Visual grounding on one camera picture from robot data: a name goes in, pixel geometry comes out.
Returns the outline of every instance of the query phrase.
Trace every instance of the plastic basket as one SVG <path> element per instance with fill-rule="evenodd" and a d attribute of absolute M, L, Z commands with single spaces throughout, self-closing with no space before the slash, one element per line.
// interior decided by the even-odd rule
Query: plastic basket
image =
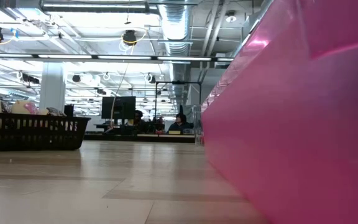
<path fill-rule="evenodd" d="M 78 149 L 89 120 L 0 113 L 0 151 Z"/>

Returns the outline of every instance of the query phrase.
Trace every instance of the pillar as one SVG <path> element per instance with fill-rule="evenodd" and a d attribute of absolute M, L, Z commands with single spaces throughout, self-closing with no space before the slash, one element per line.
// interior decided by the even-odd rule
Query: pillar
<path fill-rule="evenodd" d="M 66 79 L 64 64 L 44 62 L 42 71 L 40 109 L 53 107 L 64 111 L 66 95 Z"/>

